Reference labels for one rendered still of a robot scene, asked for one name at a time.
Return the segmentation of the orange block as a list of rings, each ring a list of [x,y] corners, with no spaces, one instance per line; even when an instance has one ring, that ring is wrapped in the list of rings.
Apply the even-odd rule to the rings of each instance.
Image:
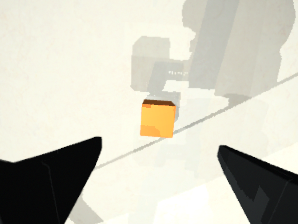
[[[140,136],[172,138],[175,110],[172,101],[144,99]]]

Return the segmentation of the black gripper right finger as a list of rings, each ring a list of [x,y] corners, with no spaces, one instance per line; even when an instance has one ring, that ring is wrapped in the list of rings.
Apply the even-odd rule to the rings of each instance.
[[[250,224],[298,224],[298,174],[219,145],[217,159]]]

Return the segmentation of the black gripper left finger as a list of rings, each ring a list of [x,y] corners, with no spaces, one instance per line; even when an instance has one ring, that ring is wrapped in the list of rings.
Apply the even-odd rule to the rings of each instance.
[[[21,161],[0,159],[0,224],[65,224],[102,149],[96,136]]]

